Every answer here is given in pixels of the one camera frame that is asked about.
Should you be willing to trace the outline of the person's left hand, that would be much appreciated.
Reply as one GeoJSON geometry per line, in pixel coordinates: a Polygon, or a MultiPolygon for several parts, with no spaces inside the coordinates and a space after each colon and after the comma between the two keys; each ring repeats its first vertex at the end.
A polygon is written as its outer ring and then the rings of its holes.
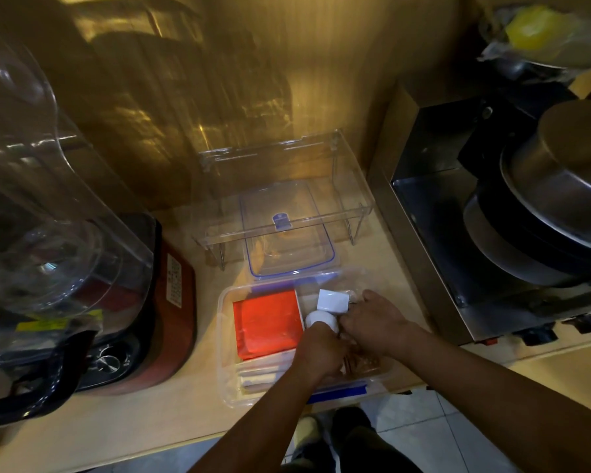
{"type": "Polygon", "coordinates": [[[295,350],[289,373],[295,374],[303,384],[314,389],[326,378],[338,374],[341,365],[328,365],[328,326],[316,323],[307,328],[295,350]]]}

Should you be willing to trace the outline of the person's right hand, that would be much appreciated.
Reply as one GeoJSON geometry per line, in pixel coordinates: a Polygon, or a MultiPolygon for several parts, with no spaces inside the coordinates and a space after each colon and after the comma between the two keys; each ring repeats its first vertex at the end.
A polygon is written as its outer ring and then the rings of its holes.
{"type": "Polygon", "coordinates": [[[364,350],[402,361],[416,325],[387,298],[370,289],[362,292],[364,350]]]}

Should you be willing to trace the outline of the white round cup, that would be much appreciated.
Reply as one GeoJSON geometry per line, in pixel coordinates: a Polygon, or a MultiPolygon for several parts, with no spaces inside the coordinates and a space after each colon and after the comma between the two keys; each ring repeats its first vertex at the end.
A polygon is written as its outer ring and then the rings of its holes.
{"type": "Polygon", "coordinates": [[[306,316],[304,323],[306,328],[311,328],[316,323],[322,323],[328,326],[335,335],[339,334],[339,322],[337,317],[329,311],[314,310],[306,316]]]}

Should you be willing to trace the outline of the person's right forearm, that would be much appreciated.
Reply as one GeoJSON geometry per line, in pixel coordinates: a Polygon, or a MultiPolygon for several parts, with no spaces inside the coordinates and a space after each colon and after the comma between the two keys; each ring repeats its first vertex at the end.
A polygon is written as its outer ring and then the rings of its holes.
{"type": "Polygon", "coordinates": [[[463,413],[524,473],[591,473],[591,409],[411,322],[385,352],[463,413]]]}

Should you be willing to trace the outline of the person's left forearm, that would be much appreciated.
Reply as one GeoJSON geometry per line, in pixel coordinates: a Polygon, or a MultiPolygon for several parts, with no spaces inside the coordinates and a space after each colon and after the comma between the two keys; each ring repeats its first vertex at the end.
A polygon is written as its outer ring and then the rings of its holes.
{"type": "Polygon", "coordinates": [[[277,473],[304,406],[325,375],[318,365],[295,362],[188,473],[277,473]]]}

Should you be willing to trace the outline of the brown packets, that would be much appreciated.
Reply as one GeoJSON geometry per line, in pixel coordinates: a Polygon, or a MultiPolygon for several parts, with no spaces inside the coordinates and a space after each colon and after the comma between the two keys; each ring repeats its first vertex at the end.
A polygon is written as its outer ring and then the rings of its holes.
{"type": "Polygon", "coordinates": [[[356,345],[351,345],[343,358],[340,372],[351,379],[371,378],[384,373],[383,360],[356,345]]]}

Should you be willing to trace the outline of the orange flat packet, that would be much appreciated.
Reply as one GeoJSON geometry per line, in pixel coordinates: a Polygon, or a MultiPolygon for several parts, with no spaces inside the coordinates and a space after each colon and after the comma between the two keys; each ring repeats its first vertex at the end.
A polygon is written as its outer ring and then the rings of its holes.
{"type": "Polygon", "coordinates": [[[297,347],[304,332],[296,291],[281,291],[232,304],[237,355],[242,361],[297,347]]]}

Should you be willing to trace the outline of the white sachets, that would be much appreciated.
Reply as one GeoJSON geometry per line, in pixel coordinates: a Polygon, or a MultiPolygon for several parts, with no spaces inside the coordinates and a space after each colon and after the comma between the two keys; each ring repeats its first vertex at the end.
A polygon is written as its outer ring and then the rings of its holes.
{"type": "Polygon", "coordinates": [[[267,391],[289,369],[295,349],[248,359],[236,365],[236,385],[245,394],[267,391]]]}

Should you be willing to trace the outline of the person's shoe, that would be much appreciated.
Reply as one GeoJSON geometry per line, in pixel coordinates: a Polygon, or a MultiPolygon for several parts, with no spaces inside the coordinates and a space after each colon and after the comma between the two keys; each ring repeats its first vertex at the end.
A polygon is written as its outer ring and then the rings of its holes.
{"type": "Polygon", "coordinates": [[[334,470],[336,466],[324,429],[314,416],[299,420],[293,435],[294,451],[289,464],[317,470],[334,470]]]}

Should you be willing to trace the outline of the person's dark trouser leg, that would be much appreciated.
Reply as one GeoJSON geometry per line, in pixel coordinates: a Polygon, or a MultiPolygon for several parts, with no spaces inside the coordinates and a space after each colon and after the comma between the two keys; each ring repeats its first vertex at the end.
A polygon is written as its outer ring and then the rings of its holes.
{"type": "Polygon", "coordinates": [[[343,407],[333,413],[330,438],[341,473],[423,473],[378,435],[360,407],[343,407]]]}

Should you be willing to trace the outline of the red blender base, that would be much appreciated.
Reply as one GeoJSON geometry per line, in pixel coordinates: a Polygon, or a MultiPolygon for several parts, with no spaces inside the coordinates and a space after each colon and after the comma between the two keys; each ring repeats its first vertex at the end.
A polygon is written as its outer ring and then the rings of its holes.
{"type": "Polygon", "coordinates": [[[124,327],[104,319],[88,352],[76,390],[87,395],[123,395],[155,387],[186,363],[197,340],[195,271],[165,238],[149,214],[120,219],[154,253],[154,271],[142,311],[124,327]]]}

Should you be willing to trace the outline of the clear acrylic rack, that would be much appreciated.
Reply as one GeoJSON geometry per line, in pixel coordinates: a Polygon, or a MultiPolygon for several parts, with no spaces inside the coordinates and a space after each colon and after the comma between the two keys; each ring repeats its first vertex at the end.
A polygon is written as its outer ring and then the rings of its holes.
{"type": "Polygon", "coordinates": [[[355,245],[375,201],[340,130],[200,152],[191,181],[193,240],[226,266],[226,244],[341,222],[355,245]]]}

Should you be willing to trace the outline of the black appliance knob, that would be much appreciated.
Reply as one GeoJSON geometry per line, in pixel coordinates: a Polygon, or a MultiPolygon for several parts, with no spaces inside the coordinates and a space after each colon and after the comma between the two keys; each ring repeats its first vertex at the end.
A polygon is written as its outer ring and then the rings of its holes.
{"type": "Polygon", "coordinates": [[[591,333],[591,313],[577,315],[561,322],[563,325],[574,327],[579,334],[591,333]]]}
{"type": "Polygon", "coordinates": [[[541,346],[558,340],[558,336],[554,332],[555,326],[555,322],[550,322],[542,326],[525,328],[513,332],[512,335],[519,338],[528,347],[541,346]]]}

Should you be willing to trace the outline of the round steel pot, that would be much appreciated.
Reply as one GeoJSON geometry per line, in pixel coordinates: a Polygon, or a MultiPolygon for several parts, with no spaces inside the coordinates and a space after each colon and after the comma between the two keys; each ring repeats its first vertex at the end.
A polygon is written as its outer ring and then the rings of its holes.
{"type": "Polygon", "coordinates": [[[506,185],[536,218],[591,248],[591,100],[546,110],[536,132],[504,154],[506,185]]]}

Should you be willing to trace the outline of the yellow item in plastic bag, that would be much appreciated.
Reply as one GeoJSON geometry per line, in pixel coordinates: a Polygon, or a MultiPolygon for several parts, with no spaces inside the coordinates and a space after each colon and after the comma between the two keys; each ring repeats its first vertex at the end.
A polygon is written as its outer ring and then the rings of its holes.
{"type": "Polygon", "coordinates": [[[487,46],[478,59],[517,60],[546,67],[591,69],[591,20],[539,4],[512,5],[482,19],[487,46]]]}

